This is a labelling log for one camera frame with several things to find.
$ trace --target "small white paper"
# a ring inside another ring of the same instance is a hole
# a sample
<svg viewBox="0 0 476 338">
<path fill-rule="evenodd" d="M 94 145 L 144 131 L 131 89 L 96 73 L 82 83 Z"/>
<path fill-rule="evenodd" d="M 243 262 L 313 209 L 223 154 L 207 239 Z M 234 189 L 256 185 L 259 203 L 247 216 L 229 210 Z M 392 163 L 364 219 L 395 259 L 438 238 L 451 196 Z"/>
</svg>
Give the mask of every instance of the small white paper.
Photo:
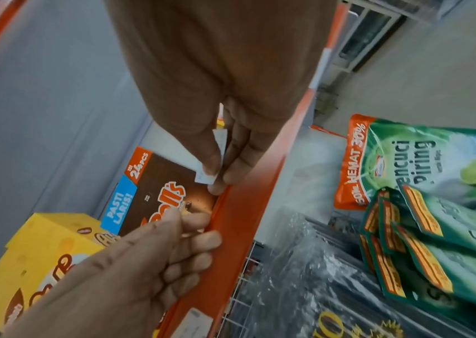
<svg viewBox="0 0 476 338">
<path fill-rule="evenodd" d="M 171 338 L 206 338 L 213 319 L 196 308 L 191 308 Z"/>
<path fill-rule="evenodd" d="M 223 156 L 225 155 L 225 146 L 227 145 L 227 129 L 214 129 L 214 137 L 216 138 L 216 143 L 218 148 L 220 148 L 221 162 L 220 168 L 223 164 Z M 201 184 L 214 184 L 217 174 L 214 176 L 209 176 L 203 171 L 203 164 L 197 162 L 197 170 L 195 171 L 195 182 Z"/>
</svg>

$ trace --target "blue label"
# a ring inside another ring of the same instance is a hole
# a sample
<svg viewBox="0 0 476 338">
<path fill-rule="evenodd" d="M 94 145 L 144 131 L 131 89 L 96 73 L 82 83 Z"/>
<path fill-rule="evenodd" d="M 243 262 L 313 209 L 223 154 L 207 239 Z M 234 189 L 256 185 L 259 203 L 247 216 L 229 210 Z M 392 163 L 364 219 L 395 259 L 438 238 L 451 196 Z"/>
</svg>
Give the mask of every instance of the blue label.
<svg viewBox="0 0 476 338">
<path fill-rule="evenodd" d="M 108 204 L 103 221 L 100 223 L 102 229 L 112 234 L 119 234 L 119 229 L 121 229 L 137 189 L 136 185 L 127 176 L 121 176 L 121 180 L 119 180 L 111 197 L 110 204 Z"/>
</svg>

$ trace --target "floor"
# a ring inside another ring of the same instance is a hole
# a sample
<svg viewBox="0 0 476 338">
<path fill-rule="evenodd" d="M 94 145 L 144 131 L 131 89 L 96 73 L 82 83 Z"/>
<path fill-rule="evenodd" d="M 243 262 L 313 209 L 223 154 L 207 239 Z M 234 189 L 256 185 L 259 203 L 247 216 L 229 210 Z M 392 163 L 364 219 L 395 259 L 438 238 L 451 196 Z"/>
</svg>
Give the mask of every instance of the floor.
<svg viewBox="0 0 476 338">
<path fill-rule="evenodd" d="M 336 91 L 338 109 L 315 123 L 339 134 L 355 113 L 476 128 L 476 0 L 436 25 L 407 21 Z"/>
</svg>

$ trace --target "hand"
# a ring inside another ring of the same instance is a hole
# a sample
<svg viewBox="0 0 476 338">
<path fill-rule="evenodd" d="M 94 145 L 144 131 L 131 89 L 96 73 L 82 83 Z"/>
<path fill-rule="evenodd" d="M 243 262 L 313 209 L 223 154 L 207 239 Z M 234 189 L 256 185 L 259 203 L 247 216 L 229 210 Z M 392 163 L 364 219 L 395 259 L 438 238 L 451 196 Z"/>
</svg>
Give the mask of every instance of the hand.
<svg viewBox="0 0 476 338">
<path fill-rule="evenodd" d="M 212 263 L 208 251 L 221 244 L 220 234 L 197 234 L 209 219 L 167 210 L 161 221 L 75 266 L 3 337 L 151 337 L 164 312 Z"/>
<path fill-rule="evenodd" d="M 259 161 L 294 113 L 327 42 L 335 0 L 106 0 L 154 120 L 207 174 L 221 156 L 220 102 L 232 140 L 220 194 Z"/>
</svg>

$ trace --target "yellow packaging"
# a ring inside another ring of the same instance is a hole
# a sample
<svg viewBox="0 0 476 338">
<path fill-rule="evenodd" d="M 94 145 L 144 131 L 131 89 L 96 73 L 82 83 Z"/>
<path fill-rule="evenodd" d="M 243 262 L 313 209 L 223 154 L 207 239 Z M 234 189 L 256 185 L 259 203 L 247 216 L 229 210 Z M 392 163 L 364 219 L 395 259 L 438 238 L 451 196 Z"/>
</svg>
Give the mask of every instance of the yellow packaging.
<svg viewBox="0 0 476 338">
<path fill-rule="evenodd" d="M 0 259 L 0 331 L 45 295 L 76 264 L 119 237 L 84 214 L 34 214 Z"/>
</svg>

